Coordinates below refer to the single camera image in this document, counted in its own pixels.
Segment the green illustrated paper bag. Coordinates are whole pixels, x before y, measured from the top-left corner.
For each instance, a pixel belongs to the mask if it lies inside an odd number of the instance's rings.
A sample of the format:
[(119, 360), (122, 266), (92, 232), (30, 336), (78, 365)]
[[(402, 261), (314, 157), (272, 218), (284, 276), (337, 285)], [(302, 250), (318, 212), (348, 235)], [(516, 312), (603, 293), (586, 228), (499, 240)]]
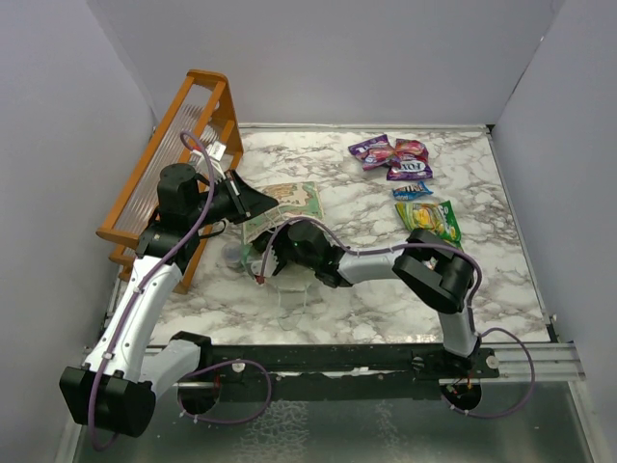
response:
[[(245, 270), (245, 257), (260, 234), (273, 232), (291, 217), (323, 217), (323, 207), (313, 181), (273, 184), (263, 187), (261, 192), (277, 199), (279, 205), (242, 225), (242, 265)], [(315, 292), (313, 272), (296, 263), (288, 264), (277, 276), (268, 278), (264, 286), (270, 307), (276, 310), (280, 327), (284, 331), (294, 329)]]

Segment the red snack packet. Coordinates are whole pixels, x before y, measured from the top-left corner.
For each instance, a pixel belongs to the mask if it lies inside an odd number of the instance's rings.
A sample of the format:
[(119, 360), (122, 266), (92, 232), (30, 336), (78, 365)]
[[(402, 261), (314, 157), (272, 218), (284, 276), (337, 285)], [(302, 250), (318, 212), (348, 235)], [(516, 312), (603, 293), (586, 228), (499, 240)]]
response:
[(386, 134), (349, 146), (348, 150), (352, 156), (361, 161), (364, 171), (388, 167), (395, 158), (395, 150)]

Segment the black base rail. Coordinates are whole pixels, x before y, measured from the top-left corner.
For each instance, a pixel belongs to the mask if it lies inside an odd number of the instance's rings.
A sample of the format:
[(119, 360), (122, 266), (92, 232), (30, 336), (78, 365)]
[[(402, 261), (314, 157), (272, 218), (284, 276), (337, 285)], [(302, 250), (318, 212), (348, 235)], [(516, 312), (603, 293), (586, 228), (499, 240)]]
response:
[(498, 376), (488, 363), (494, 350), (479, 347), (460, 360), (438, 343), (216, 345), (211, 338), (179, 332), (196, 343), (198, 374), (178, 395), (190, 403), (437, 399), (442, 380)]

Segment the yellow green snack bag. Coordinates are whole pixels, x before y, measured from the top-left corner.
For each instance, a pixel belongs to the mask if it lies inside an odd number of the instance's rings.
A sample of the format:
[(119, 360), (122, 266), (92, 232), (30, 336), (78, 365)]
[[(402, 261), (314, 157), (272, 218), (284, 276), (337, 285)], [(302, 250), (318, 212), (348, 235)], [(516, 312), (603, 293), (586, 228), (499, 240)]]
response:
[(460, 245), (462, 233), (451, 201), (438, 204), (399, 202), (395, 210), (409, 231), (430, 231), (449, 243)]

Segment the small clear plastic cup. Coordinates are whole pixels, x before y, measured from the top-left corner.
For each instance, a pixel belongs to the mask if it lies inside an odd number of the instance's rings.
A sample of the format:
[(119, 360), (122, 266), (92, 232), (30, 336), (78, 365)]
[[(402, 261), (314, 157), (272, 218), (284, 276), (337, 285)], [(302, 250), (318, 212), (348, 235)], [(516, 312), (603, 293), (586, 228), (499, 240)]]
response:
[(228, 268), (238, 269), (242, 267), (243, 246), (241, 243), (227, 243), (222, 248), (222, 259)]

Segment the purple Fox's candy bag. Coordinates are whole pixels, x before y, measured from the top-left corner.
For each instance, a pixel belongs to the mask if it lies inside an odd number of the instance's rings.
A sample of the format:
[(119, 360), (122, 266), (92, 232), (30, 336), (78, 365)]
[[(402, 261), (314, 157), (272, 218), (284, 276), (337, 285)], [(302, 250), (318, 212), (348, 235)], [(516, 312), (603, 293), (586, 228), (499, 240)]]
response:
[(388, 181), (420, 181), (433, 177), (429, 152), (418, 140), (397, 139), (395, 158), (387, 172)]

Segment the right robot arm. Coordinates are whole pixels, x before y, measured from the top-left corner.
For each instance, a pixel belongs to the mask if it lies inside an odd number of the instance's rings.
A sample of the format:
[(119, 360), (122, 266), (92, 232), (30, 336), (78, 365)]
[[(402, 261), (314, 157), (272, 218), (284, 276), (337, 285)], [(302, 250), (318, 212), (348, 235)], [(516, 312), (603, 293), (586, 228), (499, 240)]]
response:
[(443, 366), (464, 377), (478, 363), (480, 345), (471, 302), (482, 282), (475, 259), (428, 230), (412, 231), (406, 241), (385, 248), (352, 249), (322, 222), (294, 217), (274, 229), (252, 272), (258, 283), (288, 263), (311, 270), (332, 288), (369, 281), (399, 280), (438, 313), (443, 332)]

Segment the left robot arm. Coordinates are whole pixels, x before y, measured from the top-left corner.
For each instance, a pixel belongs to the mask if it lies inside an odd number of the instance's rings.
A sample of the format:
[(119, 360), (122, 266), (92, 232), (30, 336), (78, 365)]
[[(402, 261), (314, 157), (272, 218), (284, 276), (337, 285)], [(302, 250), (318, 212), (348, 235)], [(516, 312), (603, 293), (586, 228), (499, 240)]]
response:
[(215, 179), (186, 163), (161, 171), (157, 196), (112, 320), (84, 363), (65, 368), (60, 379), (73, 420), (92, 435), (103, 429), (141, 436), (157, 399), (174, 383), (199, 381), (217, 369), (210, 338), (180, 332), (148, 358), (150, 335), (201, 244), (200, 229), (221, 221), (241, 224), (279, 204), (234, 171)]

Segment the blue M&M's candy packet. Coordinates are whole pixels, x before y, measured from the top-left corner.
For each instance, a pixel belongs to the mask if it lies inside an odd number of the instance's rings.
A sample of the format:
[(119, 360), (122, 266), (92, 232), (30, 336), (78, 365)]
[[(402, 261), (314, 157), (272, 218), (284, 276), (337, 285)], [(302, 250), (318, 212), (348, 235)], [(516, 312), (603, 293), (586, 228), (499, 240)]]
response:
[(427, 187), (424, 181), (413, 182), (392, 190), (392, 196), (397, 201), (404, 202), (414, 201), (432, 194), (433, 191)]

